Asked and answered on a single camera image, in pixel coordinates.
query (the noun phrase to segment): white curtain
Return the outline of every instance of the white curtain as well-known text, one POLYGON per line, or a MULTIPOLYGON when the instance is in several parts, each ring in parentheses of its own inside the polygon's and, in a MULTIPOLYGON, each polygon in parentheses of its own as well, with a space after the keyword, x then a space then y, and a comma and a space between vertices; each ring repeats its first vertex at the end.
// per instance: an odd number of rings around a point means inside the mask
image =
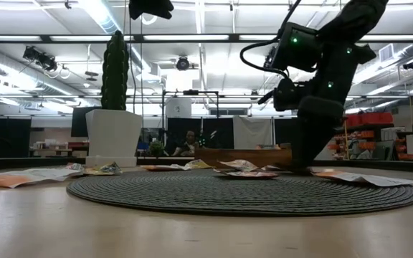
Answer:
POLYGON ((241 118, 234 116, 235 149, 254 150, 258 144, 272 144, 271 119, 241 118))

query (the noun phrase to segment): black curtain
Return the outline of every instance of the black curtain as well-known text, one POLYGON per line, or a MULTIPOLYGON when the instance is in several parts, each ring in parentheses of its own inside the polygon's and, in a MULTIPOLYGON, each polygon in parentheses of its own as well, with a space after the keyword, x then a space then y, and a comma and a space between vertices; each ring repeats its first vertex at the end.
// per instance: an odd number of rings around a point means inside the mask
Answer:
POLYGON ((31 119, 0 118, 0 158, 29 157, 31 119))
POLYGON ((299 137, 296 119, 275 119, 275 143, 292 143, 299 137))
POLYGON ((193 118, 169 118, 166 129, 167 139, 165 151, 171 155, 177 146, 184 143, 188 131, 193 131, 196 138, 199 138, 201 120, 193 118))
POLYGON ((203 138, 207 148, 234 148, 234 120, 232 118, 204 119, 203 138))

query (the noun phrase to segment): ceiling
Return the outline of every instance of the ceiling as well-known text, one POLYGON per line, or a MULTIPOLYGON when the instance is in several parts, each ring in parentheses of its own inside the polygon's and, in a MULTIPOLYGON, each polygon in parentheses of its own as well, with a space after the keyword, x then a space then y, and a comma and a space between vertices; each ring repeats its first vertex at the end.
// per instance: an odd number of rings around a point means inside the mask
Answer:
MULTIPOLYGON (((230 11, 230 0, 205 0, 204 8, 196 7, 200 0, 175 0, 172 1, 175 10, 170 20, 157 19, 154 23, 145 25, 141 20, 131 21, 128 18, 127 1, 103 0, 110 7, 111 15, 115 18, 120 28, 125 28, 125 33, 132 34, 275 34, 280 28, 285 15, 288 13, 288 3, 278 0, 234 0, 234 11, 230 11)), ((84 1, 70 1, 71 9, 64 7, 64 1, 60 0, 0 0, 0 34, 104 34, 105 32, 92 18, 90 12, 81 6, 84 1)), ((302 3, 291 17, 291 22, 315 29, 321 28, 332 20, 337 14, 340 1, 336 0, 302 0, 302 3)), ((147 21, 153 17, 144 15, 147 21)), ((413 0, 390 0, 388 9, 381 21, 372 31, 382 34, 413 34, 413 0)), ((239 59, 240 50, 247 46, 245 43, 203 43, 201 48, 197 43, 158 43, 158 44, 133 44, 143 60, 153 67, 158 65, 161 70, 158 75, 166 76, 174 71, 173 60, 179 56, 187 56, 189 61, 200 64, 201 60, 205 76, 205 89, 219 90, 229 94, 250 94, 251 90, 265 91, 273 88, 278 82, 270 73, 255 70, 243 64, 239 59)), ((378 51, 386 44, 371 44, 374 51, 378 51)), ((394 50, 398 52, 409 44, 395 44, 394 50)), ((90 56, 86 44, 0 44, 0 64, 13 67, 15 70, 23 70, 28 66, 31 74, 37 82, 46 77, 54 77, 58 87, 74 94, 98 94, 101 87, 102 60, 105 44, 91 44, 90 56), (26 46, 35 46, 39 51, 46 52, 56 57, 56 61, 64 65, 70 71, 63 70, 58 75, 56 72, 43 73, 35 64, 30 64, 22 58, 26 46), (86 71, 99 74, 96 82, 87 81, 86 71)), ((247 52, 245 56, 256 65, 262 65, 265 55, 270 47, 262 47, 247 52)), ((377 63, 370 61, 358 72, 367 69, 377 63)), ((139 71, 134 69, 135 76, 139 71)), ((400 78, 413 75, 413 71, 397 72, 396 64, 385 70, 357 82, 353 87, 364 88, 370 91, 370 87, 364 85, 376 85, 382 87, 396 82, 400 78)), ((312 75, 296 69, 290 70, 293 79, 308 80, 312 75)), ((132 79, 128 81, 129 88, 133 87, 132 79)), ((201 81, 197 77, 193 81, 194 89, 201 89, 201 81)), ((407 82, 406 87, 413 87, 413 80, 407 82)), ((161 92, 161 83, 145 82, 144 87, 161 92)), ((401 85, 393 87, 381 94, 400 95, 401 85)), ((364 101, 352 100, 348 105, 362 105, 364 101)))

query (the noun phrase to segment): light wooden floor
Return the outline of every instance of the light wooden floor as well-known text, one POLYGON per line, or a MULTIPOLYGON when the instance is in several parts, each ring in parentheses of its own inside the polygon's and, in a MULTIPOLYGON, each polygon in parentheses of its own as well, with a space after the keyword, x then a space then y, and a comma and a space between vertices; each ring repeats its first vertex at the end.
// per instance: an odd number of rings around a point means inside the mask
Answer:
POLYGON ((0 189, 0 257, 413 258, 413 206, 301 219, 187 216, 94 204, 68 196, 66 184, 0 189))

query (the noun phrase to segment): round rug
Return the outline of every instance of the round rug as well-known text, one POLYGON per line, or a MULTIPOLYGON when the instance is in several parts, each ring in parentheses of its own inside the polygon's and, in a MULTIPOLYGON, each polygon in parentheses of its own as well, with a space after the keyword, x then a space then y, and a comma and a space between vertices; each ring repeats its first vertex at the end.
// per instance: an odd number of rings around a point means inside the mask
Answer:
POLYGON ((379 188, 293 174, 241 179, 210 170, 80 178, 67 191, 133 209, 234 216, 359 214, 413 204, 413 186, 379 188))

